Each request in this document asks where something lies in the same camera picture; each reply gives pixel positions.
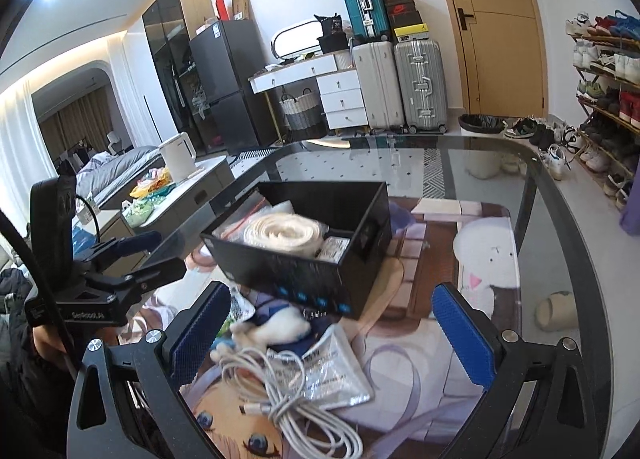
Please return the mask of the person's left hand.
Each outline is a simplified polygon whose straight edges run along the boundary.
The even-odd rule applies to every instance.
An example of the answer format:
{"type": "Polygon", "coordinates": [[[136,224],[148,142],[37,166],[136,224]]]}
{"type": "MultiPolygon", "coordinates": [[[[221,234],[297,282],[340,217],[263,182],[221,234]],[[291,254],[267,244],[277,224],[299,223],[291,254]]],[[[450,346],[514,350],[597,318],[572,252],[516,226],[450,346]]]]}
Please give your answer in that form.
{"type": "Polygon", "coordinates": [[[66,366],[66,348],[58,335],[58,329],[53,326],[35,327],[32,329],[32,343],[45,361],[50,361],[59,368],[66,366]]]}

